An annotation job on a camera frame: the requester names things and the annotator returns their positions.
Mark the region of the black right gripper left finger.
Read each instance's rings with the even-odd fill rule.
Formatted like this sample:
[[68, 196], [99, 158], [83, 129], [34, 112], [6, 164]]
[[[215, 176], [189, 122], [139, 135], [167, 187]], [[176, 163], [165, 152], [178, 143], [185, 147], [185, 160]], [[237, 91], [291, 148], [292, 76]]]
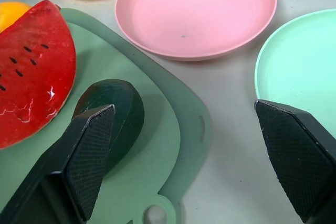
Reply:
[[6, 204], [1, 223], [87, 223], [104, 177], [114, 116], [112, 104], [75, 116]]

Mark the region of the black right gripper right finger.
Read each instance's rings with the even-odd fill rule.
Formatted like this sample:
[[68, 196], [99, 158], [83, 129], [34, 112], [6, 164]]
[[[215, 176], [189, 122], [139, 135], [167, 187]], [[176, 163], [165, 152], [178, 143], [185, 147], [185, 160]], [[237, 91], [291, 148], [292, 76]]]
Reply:
[[276, 176], [303, 223], [335, 223], [335, 138], [310, 113], [257, 99]]

